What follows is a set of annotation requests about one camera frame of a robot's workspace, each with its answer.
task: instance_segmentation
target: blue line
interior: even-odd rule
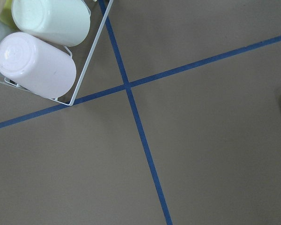
[[[219,54],[219,55],[215,55],[215,56],[212,56],[212,57],[209,57],[209,58],[197,61],[197,62],[193,62],[193,63],[187,64],[187,65],[184,65],[184,66],[180,66],[180,67],[177,67],[177,68],[174,68],[174,69],[170,69],[170,70],[167,70],[167,71],[164,71],[164,72],[152,75],[152,76],[148,76],[148,77],[130,82],[130,86],[135,87],[135,86],[138,86],[138,85],[141,85],[141,84],[144,84],[144,83],[155,81],[155,80],[158,80],[158,79],[163,78],[163,77],[167,77],[167,76],[177,74],[177,73],[189,70],[189,69],[200,67],[200,66],[206,65],[206,64],[211,63],[211,62],[222,60],[222,59],[225,59],[225,58],[228,58],[228,57],[231,57],[231,56],[235,56],[235,55],[238,55],[238,54],[241,54],[241,53],[245,53],[245,52],[248,52],[248,51],[251,51],[251,50],[254,50],[254,49],[257,49],[257,48],[261,48],[261,47],[264,47],[266,45],[274,44],[274,43],[277,43],[277,42],[280,42],[280,41],[281,41],[281,36],[277,36],[277,37],[274,37],[274,38],[271,38],[271,39],[268,39],[268,40],[265,40],[265,41],[261,41],[261,42],[258,42],[258,43],[252,44],[252,45],[248,45],[248,46],[245,46],[245,47],[242,47],[242,48],[238,48],[238,49],[235,49],[235,50],[232,50],[232,51],[229,51],[229,52],[225,52],[225,53],[222,53],[222,54]]]
[[[103,3],[103,0],[99,0],[99,4],[100,4],[101,11],[104,14],[105,11],[106,11],[106,8],[105,8],[105,5]],[[149,148],[149,145],[148,145],[148,142],[147,142],[145,131],[144,131],[144,128],[143,128],[142,123],[141,123],[141,118],[140,118],[139,112],[138,112],[137,107],[136,107],[136,103],[135,103],[135,100],[134,100],[134,97],[133,97],[133,93],[131,91],[130,83],[128,81],[128,77],[127,77],[127,74],[126,74],[126,71],[125,71],[124,63],[122,61],[122,57],[121,57],[121,54],[119,52],[118,44],[117,44],[116,38],[114,36],[113,30],[112,30],[112,27],[111,27],[111,22],[110,22],[109,18],[107,18],[107,20],[105,22],[105,25],[106,25],[106,28],[107,28],[107,31],[108,31],[108,34],[109,34],[109,38],[111,40],[111,44],[112,44],[114,53],[116,55],[118,67],[119,67],[119,70],[120,70],[120,73],[121,73],[121,76],[122,76],[122,79],[123,79],[123,83],[124,83],[124,86],[125,86],[125,89],[126,89],[126,93],[127,93],[128,100],[129,100],[131,110],[132,110],[132,113],[133,113],[133,117],[134,117],[134,120],[135,120],[135,123],[136,123],[136,126],[137,126],[137,130],[138,130],[139,135],[140,135],[140,140],[141,140],[142,146],[143,146],[144,151],[145,151],[145,155],[146,155],[148,165],[149,165],[149,168],[150,168],[150,171],[151,171],[153,182],[155,184],[155,188],[156,188],[156,191],[157,191],[157,194],[158,194],[158,198],[159,198],[162,210],[163,210],[165,221],[166,221],[167,225],[172,225],[173,223],[172,223],[172,220],[171,220],[171,217],[170,217],[170,212],[169,212],[167,203],[165,201],[165,197],[164,197],[163,190],[162,190],[162,187],[161,187],[158,175],[157,175],[157,171],[156,171],[156,168],[155,168],[155,165],[154,165],[154,161],[153,161],[153,158],[152,158],[152,155],[151,155],[151,152],[150,152],[150,148]]]
[[[124,90],[124,89],[125,89],[124,85],[120,85],[120,86],[110,88],[110,89],[107,89],[107,90],[103,90],[103,91],[100,91],[100,92],[97,92],[97,93],[94,93],[94,94],[91,94],[91,95],[87,95],[87,96],[76,99],[74,101],[74,105],[78,105],[78,104],[81,104],[83,102],[87,102],[87,101],[90,101],[92,99],[95,99],[95,98],[100,98],[100,97],[103,97],[103,96],[106,96],[106,95],[109,95],[109,94],[112,94],[112,93],[116,93],[116,92]],[[11,120],[1,122],[0,128],[4,128],[4,127],[7,127],[7,126],[16,124],[16,123],[23,122],[25,120],[30,120],[32,118],[43,116],[43,115],[46,115],[46,114],[49,114],[49,113],[52,113],[52,112],[55,112],[55,111],[58,111],[58,110],[61,110],[61,109],[64,109],[64,108],[68,108],[68,107],[69,106],[67,106],[67,105],[59,104],[59,105],[55,105],[55,106],[52,106],[52,107],[49,107],[49,108],[46,108],[46,109],[42,109],[42,110],[39,110],[39,111],[36,111],[36,112],[32,112],[32,113],[29,113],[29,114],[26,114],[26,115],[23,115],[23,116],[20,116],[20,117],[11,119]]]

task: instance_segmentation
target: tiled surface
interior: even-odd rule
[[[110,19],[133,81],[281,35],[281,1],[115,0]],[[78,97],[122,84],[105,28]],[[165,224],[140,137],[173,224],[281,225],[281,42],[132,91],[146,136],[125,91],[0,128],[0,225]],[[0,86],[0,122],[54,104]]]
[[[1,129],[0,225],[165,224],[129,107],[119,92]]]
[[[118,0],[110,17],[130,81],[281,35],[272,0]]]
[[[133,93],[174,224],[281,224],[281,43]]]

